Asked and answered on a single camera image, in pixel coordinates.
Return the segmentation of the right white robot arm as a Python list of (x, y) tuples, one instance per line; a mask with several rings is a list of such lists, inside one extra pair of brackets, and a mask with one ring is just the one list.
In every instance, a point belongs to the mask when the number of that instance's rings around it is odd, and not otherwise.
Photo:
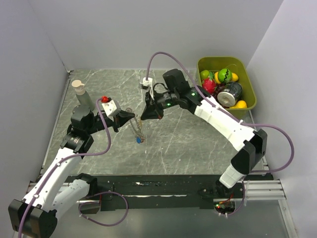
[(237, 154), (217, 182), (216, 191), (221, 197), (228, 197), (234, 191), (234, 185), (248, 175), (266, 150), (267, 134), (243, 125), (227, 112), (203, 88), (191, 87), (182, 71), (172, 69), (163, 74), (166, 91), (154, 90), (152, 78), (142, 78), (140, 87), (146, 90), (145, 109), (141, 120), (162, 119), (163, 111), (179, 106), (203, 119), (222, 134), (235, 148)]

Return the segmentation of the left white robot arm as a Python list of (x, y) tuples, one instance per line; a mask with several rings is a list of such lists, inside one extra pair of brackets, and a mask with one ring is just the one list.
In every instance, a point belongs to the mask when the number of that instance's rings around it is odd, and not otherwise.
[(135, 116), (111, 103), (103, 104), (103, 108), (96, 115), (84, 105), (73, 109), (67, 134), (47, 171), (22, 200), (15, 199), (10, 203), (11, 224), (19, 237), (49, 238), (58, 221), (75, 202), (97, 196), (97, 178), (88, 174), (80, 174), (69, 188), (63, 191), (60, 188), (76, 165), (89, 156), (93, 133), (109, 127), (118, 131)]

